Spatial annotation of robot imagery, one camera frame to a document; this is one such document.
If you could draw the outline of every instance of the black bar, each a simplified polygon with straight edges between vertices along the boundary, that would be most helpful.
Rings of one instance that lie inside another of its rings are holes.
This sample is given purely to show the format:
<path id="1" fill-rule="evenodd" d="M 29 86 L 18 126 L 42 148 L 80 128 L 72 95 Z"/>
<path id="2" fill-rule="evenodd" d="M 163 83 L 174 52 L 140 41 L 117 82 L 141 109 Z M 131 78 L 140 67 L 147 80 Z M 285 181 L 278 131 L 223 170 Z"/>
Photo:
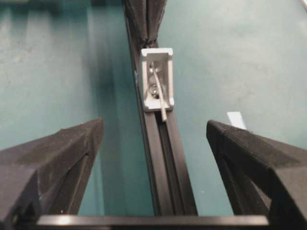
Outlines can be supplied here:
<path id="1" fill-rule="evenodd" d="M 19 226 L 23 230 L 97 229 L 275 229 L 265 216 L 232 217 L 84 217 L 73 215 L 41 216 Z"/>
<path id="2" fill-rule="evenodd" d="M 167 122 L 163 123 L 160 112 L 145 113 L 143 111 L 137 83 L 143 42 L 137 36 L 131 19 L 133 15 L 129 15 L 131 12 L 125 3 L 127 2 L 124 1 L 124 12 L 154 212 L 156 215 L 197 215 L 175 112 L 167 112 Z"/>

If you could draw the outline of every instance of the teal surface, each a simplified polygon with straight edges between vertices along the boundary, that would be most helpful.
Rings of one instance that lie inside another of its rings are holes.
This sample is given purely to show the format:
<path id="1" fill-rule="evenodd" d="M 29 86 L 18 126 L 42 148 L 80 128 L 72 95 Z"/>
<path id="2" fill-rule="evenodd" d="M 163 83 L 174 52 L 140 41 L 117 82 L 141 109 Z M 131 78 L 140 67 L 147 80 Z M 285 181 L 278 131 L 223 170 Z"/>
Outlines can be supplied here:
<path id="1" fill-rule="evenodd" d="M 240 111 L 256 134 L 307 149 L 307 13 L 300 0 L 169 0 L 175 111 L 200 215 L 232 214 L 206 140 Z"/>
<path id="2" fill-rule="evenodd" d="M 0 149 L 102 117 L 80 214 L 153 215 L 120 0 L 0 3 Z"/>

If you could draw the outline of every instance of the metal pin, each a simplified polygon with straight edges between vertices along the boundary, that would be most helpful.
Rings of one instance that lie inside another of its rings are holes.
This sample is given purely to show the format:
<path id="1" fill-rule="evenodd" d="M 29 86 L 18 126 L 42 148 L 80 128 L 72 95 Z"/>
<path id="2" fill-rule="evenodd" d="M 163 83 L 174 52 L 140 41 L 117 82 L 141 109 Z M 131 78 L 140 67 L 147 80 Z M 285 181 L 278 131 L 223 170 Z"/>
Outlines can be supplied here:
<path id="1" fill-rule="evenodd" d="M 154 79 L 155 82 L 157 84 L 157 89 L 158 89 L 158 94 L 159 94 L 159 99 L 160 99 L 160 105 L 161 105 L 161 115 L 162 115 L 162 121 L 165 122 L 167 120 L 167 115 L 166 115 L 166 109 L 165 109 L 165 105 L 164 105 L 164 98 L 163 98 L 163 93 L 162 93 L 162 88 L 161 88 L 161 84 L 158 78 L 158 74 L 155 71 L 155 67 L 154 67 L 154 62 L 151 63 L 151 68 L 153 68 L 153 75 L 154 75 Z"/>

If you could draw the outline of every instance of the white bracket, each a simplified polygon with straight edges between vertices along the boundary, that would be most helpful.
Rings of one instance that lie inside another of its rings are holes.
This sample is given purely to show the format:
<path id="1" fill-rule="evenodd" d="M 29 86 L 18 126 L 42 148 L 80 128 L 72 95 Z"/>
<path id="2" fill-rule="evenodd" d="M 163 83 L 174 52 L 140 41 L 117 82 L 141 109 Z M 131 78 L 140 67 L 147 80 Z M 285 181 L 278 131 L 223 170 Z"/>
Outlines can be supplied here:
<path id="1" fill-rule="evenodd" d="M 161 110 L 162 120 L 165 121 L 165 110 L 174 108 L 173 49 L 142 49 L 139 70 L 139 88 L 144 111 Z"/>

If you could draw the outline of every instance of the green table surface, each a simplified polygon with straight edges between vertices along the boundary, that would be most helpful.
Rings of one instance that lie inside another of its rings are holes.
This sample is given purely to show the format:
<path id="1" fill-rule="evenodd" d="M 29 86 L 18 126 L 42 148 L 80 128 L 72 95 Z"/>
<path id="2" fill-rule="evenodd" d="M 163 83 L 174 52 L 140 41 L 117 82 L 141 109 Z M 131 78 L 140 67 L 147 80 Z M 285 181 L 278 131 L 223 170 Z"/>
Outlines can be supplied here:
<path id="1" fill-rule="evenodd" d="M 232 215 L 205 137 L 240 111 L 307 148 L 307 13 L 299 0 L 169 0 L 177 123 L 200 215 Z M 120 0 L 0 3 L 0 149 L 102 117 L 81 215 L 153 215 Z"/>

